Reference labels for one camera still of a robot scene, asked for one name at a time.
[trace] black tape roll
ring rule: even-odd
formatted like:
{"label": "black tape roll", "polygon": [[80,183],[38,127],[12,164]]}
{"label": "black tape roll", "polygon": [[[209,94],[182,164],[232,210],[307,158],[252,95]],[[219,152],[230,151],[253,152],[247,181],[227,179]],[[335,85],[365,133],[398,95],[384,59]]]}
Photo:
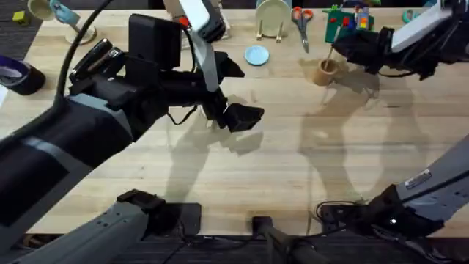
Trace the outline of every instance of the black tape roll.
{"label": "black tape roll", "polygon": [[28,68],[28,73],[21,78],[0,80],[0,84],[20,95],[32,95],[44,85],[45,76],[34,66],[25,62],[21,63]]}

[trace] wooden table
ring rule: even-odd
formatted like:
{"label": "wooden table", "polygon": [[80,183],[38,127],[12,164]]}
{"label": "wooden table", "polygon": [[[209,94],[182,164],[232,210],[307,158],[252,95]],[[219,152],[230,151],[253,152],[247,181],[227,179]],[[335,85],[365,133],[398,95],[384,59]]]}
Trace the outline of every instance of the wooden table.
{"label": "wooden table", "polygon": [[[163,11],[105,11],[95,22],[101,37],[127,50],[128,16],[165,18]],[[90,12],[80,12],[87,17]],[[372,9],[376,28],[400,27],[401,9]],[[292,234],[320,231],[310,212],[324,200],[370,199],[391,183],[412,177],[469,131],[468,65],[441,65],[426,80],[371,76],[350,65],[326,89],[311,82],[324,43],[326,16],[314,11],[305,54],[294,25],[282,43],[255,39],[253,10],[226,10],[230,40],[215,44],[239,63],[245,78],[222,83],[231,100],[265,108],[252,131],[230,135],[207,128],[200,114],[184,125],[168,118],[123,153],[78,184],[31,232],[68,232],[92,219],[123,192],[137,188],[170,202],[199,202],[205,234],[247,234],[252,216],[269,215]],[[10,92],[0,110],[0,136],[27,123],[50,105],[59,68],[69,45],[56,21],[45,22],[26,61],[48,78],[45,88],[21,97]],[[73,65],[94,44],[78,49]],[[250,45],[270,51],[269,62],[252,67],[244,60]],[[183,51],[182,68],[191,58]],[[172,109],[181,118],[187,109]],[[468,236],[469,207],[437,236]]]}

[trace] wire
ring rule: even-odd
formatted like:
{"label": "wire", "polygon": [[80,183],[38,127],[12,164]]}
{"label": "wire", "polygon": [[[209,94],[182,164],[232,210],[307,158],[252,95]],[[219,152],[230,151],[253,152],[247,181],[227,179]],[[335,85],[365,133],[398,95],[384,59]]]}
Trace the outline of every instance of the wire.
{"label": "wire", "polygon": [[192,37],[189,35],[189,31],[185,26],[182,26],[182,30],[185,33],[185,36],[188,38],[189,46],[191,47],[191,54],[192,54],[192,69],[191,72],[195,73],[196,72],[196,52],[193,47],[193,41]]}
{"label": "wire", "polygon": [[75,37],[72,45],[70,46],[67,55],[65,56],[64,62],[62,64],[62,68],[60,69],[59,80],[57,83],[57,91],[56,91],[56,100],[61,100],[65,94],[65,84],[67,83],[67,73],[68,68],[70,67],[70,63],[72,62],[73,56],[77,48],[80,45],[81,40],[83,39],[84,35],[88,31],[89,27],[96,19],[96,17],[103,11],[113,0],[105,0],[93,13],[88,17],[86,22],[84,23],[83,27],[81,28],[80,32]]}
{"label": "wire", "polygon": [[342,230],[346,230],[346,228],[347,228],[347,225],[345,225],[343,227],[339,227],[339,228],[334,229],[334,230],[329,230],[329,231],[325,231],[325,232],[321,232],[321,233],[317,233],[317,234],[313,234],[313,235],[306,235],[306,236],[304,236],[304,238],[320,238],[320,237],[323,237],[323,236],[332,235],[332,234],[340,232]]}
{"label": "wire", "polygon": [[174,125],[181,125],[183,124],[185,121],[187,121],[189,119],[189,117],[191,117],[191,115],[197,110],[197,106],[193,106],[193,108],[187,113],[185,114],[184,118],[180,121],[180,122],[176,122],[176,120],[174,120],[174,117],[168,113],[166,115],[168,115],[169,119],[173,122]]}
{"label": "wire", "polygon": [[166,257],[166,259],[164,259],[161,264],[167,264],[167,262],[170,261],[171,258],[173,258],[175,254],[178,253],[178,251],[181,250],[183,247],[185,247],[185,243],[181,243],[179,246],[177,246],[177,248],[174,249],[173,252],[171,252],[171,254],[169,254],[168,257]]}
{"label": "wire", "polygon": [[316,206],[316,210],[314,211],[314,214],[316,217],[321,221],[321,224],[325,224],[326,221],[324,220],[323,217],[320,215],[320,209],[323,205],[361,205],[358,202],[352,202],[352,201],[325,201],[325,202],[320,202]]}
{"label": "wire", "polygon": [[9,147],[13,142],[16,142],[19,139],[25,137],[28,133],[33,130],[37,130],[41,126],[47,125],[53,118],[62,113],[62,107],[64,103],[64,92],[65,84],[67,83],[67,72],[72,62],[73,55],[75,55],[76,49],[78,48],[81,39],[88,31],[88,28],[91,26],[96,17],[103,11],[113,0],[105,0],[93,13],[88,17],[80,32],[75,37],[72,45],[70,46],[67,55],[65,56],[62,68],[59,74],[59,80],[57,83],[56,94],[53,99],[52,108],[41,114],[36,119],[32,120],[30,123],[24,125],[22,128],[17,129],[17,131],[11,133],[9,136],[5,137],[0,142],[0,151]]}
{"label": "wire", "polygon": [[396,74],[396,75],[388,75],[388,74],[382,74],[382,73],[378,73],[378,74],[383,76],[383,77],[388,77],[388,78],[402,78],[402,77],[412,76],[416,73],[417,72],[415,72],[415,71],[411,71],[411,72],[408,72],[408,73],[402,73],[402,74]]}

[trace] orange-handled scissors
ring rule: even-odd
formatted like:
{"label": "orange-handled scissors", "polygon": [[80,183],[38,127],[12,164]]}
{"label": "orange-handled scissors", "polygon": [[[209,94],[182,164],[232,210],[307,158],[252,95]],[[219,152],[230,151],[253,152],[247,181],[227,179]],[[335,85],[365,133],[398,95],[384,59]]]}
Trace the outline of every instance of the orange-handled scissors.
{"label": "orange-handled scissors", "polygon": [[292,10],[292,21],[296,23],[301,35],[301,42],[306,53],[309,53],[308,36],[306,35],[306,25],[313,18],[311,10],[303,10],[301,7],[294,7]]}

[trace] small blue plate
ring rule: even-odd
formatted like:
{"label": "small blue plate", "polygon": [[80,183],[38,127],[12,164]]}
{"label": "small blue plate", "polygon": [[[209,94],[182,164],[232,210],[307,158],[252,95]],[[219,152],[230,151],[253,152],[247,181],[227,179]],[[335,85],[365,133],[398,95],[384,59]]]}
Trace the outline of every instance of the small blue plate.
{"label": "small blue plate", "polygon": [[269,51],[259,45],[255,45],[246,49],[244,58],[250,65],[261,66],[269,60]]}

